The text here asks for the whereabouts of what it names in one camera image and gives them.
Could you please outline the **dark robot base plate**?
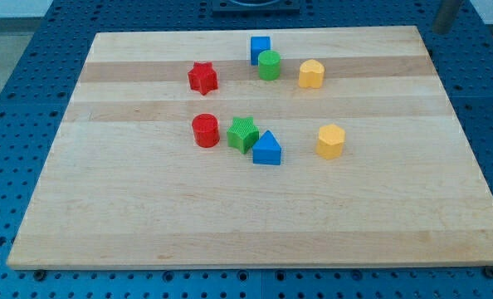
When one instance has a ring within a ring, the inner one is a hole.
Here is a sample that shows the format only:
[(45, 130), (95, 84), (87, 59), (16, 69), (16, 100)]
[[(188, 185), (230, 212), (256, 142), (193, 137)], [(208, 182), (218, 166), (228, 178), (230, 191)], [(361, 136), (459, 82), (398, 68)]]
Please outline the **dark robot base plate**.
[(298, 12), (301, 0), (210, 0), (212, 14)]

